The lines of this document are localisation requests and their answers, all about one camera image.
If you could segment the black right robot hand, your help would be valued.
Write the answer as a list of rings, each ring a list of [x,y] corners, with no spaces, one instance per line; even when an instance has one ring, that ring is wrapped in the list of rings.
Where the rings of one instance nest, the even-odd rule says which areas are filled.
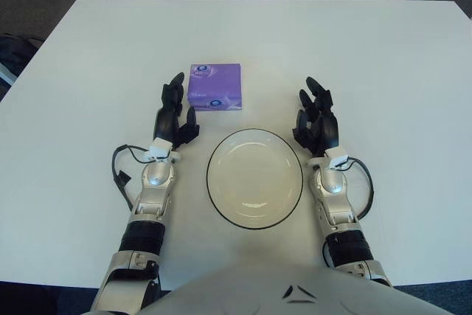
[[[306,90],[299,90],[302,109],[297,113],[292,133],[294,139],[311,152],[312,157],[322,157],[327,149],[339,145],[338,122],[331,111],[333,100],[330,91],[312,77],[307,77],[306,84],[314,99]]]

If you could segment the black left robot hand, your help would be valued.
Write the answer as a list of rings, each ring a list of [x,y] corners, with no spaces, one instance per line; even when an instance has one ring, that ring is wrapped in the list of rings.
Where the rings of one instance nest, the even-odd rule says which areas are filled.
[[[162,107],[156,113],[153,138],[160,138],[171,143],[171,149],[176,150],[183,144],[188,144],[199,135],[200,125],[196,122],[195,109],[187,110],[187,120],[182,126],[178,118],[182,113],[184,96],[184,73],[178,73],[162,88]]]

